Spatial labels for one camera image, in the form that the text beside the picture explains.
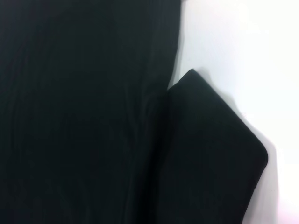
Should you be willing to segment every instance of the black cloth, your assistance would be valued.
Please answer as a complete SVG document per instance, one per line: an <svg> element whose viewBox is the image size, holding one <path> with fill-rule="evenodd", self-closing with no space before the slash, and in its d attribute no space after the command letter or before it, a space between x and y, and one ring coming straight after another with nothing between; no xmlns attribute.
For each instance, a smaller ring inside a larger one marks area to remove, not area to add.
<svg viewBox="0 0 299 224"><path fill-rule="evenodd" d="M167 93L179 20L180 0L1 1L1 223L241 221L266 152L193 71Z"/></svg>
<svg viewBox="0 0 299 224"><path fill-rule="evenodd" d="M240 224L265 147L194 70L170 88L165 111L151 186L156 223Z"/></svg>
<svg viewBox="0 0 299 224"><path fill-rule="evenodd" d="M180 4L0 1L1 223L146 223Z"/></svg>

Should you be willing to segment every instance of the white background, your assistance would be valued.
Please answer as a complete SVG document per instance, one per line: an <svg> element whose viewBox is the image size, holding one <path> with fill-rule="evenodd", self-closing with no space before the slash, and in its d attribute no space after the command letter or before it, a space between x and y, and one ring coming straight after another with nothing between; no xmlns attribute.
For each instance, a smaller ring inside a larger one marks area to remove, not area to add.
<svg viewBox="0 0 299 224"><path fill-rule="evenodd" d="M267 148L243 223L299 224L299 1L184 1L174 82L191 68Z"/></svg>

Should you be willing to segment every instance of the white surface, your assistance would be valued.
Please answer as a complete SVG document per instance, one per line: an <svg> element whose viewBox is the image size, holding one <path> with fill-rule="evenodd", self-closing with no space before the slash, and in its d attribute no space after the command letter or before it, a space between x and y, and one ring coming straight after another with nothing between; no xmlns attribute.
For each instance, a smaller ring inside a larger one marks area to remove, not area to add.
<svg viewBox="0 0 299 224"><path fill-rule="evenodd" d="M197 70L266 146L244 224L299 224L299 2L187 0L174 82Z"/></svg>

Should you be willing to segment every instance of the black garment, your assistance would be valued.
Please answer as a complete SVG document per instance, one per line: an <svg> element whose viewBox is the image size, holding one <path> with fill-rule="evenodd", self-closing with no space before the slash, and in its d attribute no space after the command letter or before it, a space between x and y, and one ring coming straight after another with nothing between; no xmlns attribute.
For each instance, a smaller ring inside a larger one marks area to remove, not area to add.
<svg viewBox="0 0 299 224"><path fill-rule="evenodd" d="M146 223L180 4L1 1L1 223Z"/></svg>
<svg viewBox="0 0 299 224"><path fill-rule="evenodd" d="M157 223L240 224L268 162L264 146L194 70L167 103L151 187Z"/></svg>
<svg viewBox="0 0 299 224"><path fill-rule="evenodd" d="M240 222L266 154L193 72L166 94L180 0L1 4L1 223Z"/></svg>

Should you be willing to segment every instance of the sleeve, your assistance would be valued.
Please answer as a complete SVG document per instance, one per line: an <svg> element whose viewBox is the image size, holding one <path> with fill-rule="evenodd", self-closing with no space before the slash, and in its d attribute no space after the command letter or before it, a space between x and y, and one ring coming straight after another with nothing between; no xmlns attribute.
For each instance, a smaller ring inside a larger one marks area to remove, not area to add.
<svg viewBox="0 0 299 224"><path fill-rule="evenodd" d="M240 224L268 154L194 70L168 92L155 222Z"/></svg>

